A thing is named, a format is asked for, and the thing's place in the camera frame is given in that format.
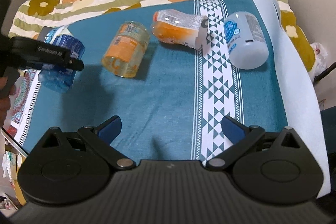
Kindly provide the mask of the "person's left hand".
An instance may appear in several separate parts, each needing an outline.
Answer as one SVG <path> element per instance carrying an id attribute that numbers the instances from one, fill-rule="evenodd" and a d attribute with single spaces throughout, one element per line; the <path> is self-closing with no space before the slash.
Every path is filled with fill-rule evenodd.
<path id="1" fill-rule="evenodd" d="M 16 92 L 16 87 L 15 85 L 13 85 L 9 91 L 9 94 L 4 97 L 1 98 L 0 100 L 0 124 L 1 127 L 4 125 L 5 120 L 6 120 L 6 116 L 7 116 L 7 112 L 10 110 L 11 107 L 11 102 L 10 102 L 10 96 L 13 96 Z"/>

